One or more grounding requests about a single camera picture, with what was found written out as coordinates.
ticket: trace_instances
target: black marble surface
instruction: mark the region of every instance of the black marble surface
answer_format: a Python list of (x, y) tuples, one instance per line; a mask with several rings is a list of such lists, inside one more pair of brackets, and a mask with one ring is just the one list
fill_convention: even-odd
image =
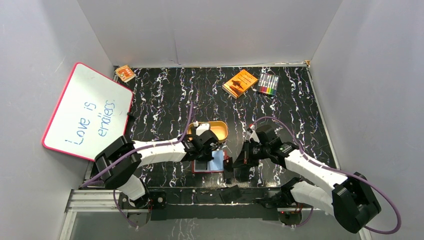
[[(270, 97), (249, 89), (238, 99), (229, 97), (222, 85), (246, 69), (258, 77), (261, 72), (280, 76), (277, 95)], [(127, 133), (137, 141), (159, 141), (182, 133), (195, 105), (195, 120), (224, 121), (229, 135), (223, 147), (237, 158), (247, 136), (245, 128), (255, 119), (273, 116), (288, 124), (305, 151), (317, 160), (335, 167), (334, 158), (321, 120), (306, 67), (192, 67), (134, 68), (136, 79), (123, 86), (133, 90), (132, 114)], [(290, 135), (272, 121), (283, 141)], [(192, 174), (190, 162), (162, 162), (139, 168), (138, 175), (148, 187), (278, 187), (299, 175), (269, 159), (249, 171), (236, 170), (235, 180), (226, 184), (222, 173)]]

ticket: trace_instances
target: orange book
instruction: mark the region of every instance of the orange book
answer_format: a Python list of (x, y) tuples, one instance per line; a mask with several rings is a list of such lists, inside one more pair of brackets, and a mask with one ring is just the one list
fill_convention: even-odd
[(237, 99), (251, 88), (258, 79), (245, 69), (233, 76), (229, 81), (222, 85), (222, 89), (231, 97)]

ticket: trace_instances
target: marker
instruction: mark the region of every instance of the marker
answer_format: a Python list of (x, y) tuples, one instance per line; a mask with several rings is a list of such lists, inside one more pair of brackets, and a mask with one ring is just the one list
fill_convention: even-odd
[(268, 93), (271, 88), (271, 75), (266, 75), (266, 89), (265, 93)]
[(260, 90), (262, 93), (267, 88), (266, 86), (267, 86), (267, 75), (264, 73), (263, 74), (263, 81), (262, 81), (262, 89)]
[(274, 95), (277, 95), (277, 88), (278, 88), (278, 80), (280, 79), (279, 76), (275, 76), (275, 87), (274, 87)]
[(271, 76), (271, 75), (269, 75), (269, 85), (268, 85), (269, 87), (268, 87), (268, 89), (267, 89), (267, 92), (266, 93), (268, 93), (268, 94), (271, 94), (271, 89), (272, 89), (272, 87), (273, 87), (273, 76)]
[(258, 86), (258, 90), (259, 92), (262, 92), (262, 87), (264, 86), (264, 77), (265, 75), (263, 73), (260, 74), (260, 78), (259, 78), (259, 86)]
[(272, 89), (271, 89), (272, 95), (276, 94), (276, 88), (277, 88), (277, 76), (274, 76), (273, 81), (272, 81)]

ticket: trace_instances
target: whiteboard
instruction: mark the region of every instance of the whiteboard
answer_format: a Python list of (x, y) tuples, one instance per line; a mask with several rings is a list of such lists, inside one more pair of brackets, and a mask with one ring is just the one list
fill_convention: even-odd
[(76, 63), (44, 133), (44, 147), (94, 160), (125, 132), (133, 92)]

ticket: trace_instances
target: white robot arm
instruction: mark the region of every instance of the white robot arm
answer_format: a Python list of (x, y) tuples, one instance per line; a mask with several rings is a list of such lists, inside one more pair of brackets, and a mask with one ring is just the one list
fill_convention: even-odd
[[(101, 176), (106, 189), (118, 189), (128, 196), (133, 207), (141, 208), (148, 204), (149, 191), (144, 182), (133, 175), (134, 171), (144, 165), (160, 162), (210, 161), (212, 151), (220, 145), (218, 137), (205, 126), (198, 125), (197, 134), (186, 135), (181, 141), (177, 139), (160, 142), (132, 141), (128, 136), (121, 136), (96, 158), (99, 171), (106, 169), (118, 158), (143, 146), (153, 147), (137, 151), (122, 160), (115, 167)], [(270, 159), (283, 168), (300, 174), (281, 186), (281, 191), (269, 199), (262, 198), (257, 203), (277, 201), (285, 206), (304, 203), (333, 215), (346, 230), (357, 233), (380, 211), (381, 207), (371, 188), (354, 178), (329, 171), (320, 166), (324, 164), (302, 153), (291, 142), (281, 142), (270, 125), (249, 129), (250, 138), (243, 143), (243, 148), (232, 164), (233, 168), (255, 167), (259, 160)]]
[[(293, 178), (281, 186), (281, 192), (260, 202), (280, 200), (285, 204), (304, 203), (333, 215), (346, 230), (357, 233), (381, 212), (371, 187), (355, 178), (322, 168), (324, 163), (302, 153), (291, 142), (282, 142), (270, 125), (256, 131), (248, 129), (249, 140), (234, 162), (234, 168), (254, 167), (260, 159), (271, 161), (314, 183)], [(356, 176), (366, 179), (362, 174)]]
[(192, 132), (181, 141), (177, 138), (166, 141), (141, 142), (132, 141), (123, 135), (110, 144), (95, 158), (99, 172), (131, 150), (138, 150), (122, 160), (115, 167), (101, 175), (106, 189), (118, 189), (128, 196), (135, 207), (143, 207), (149, 202), (149, 191), (144, 182), (133, 175), (141, 166), (161, 162), (210, 161), (212, 151), (220, 146), (220, 141), (207, 123), (194, 124)]

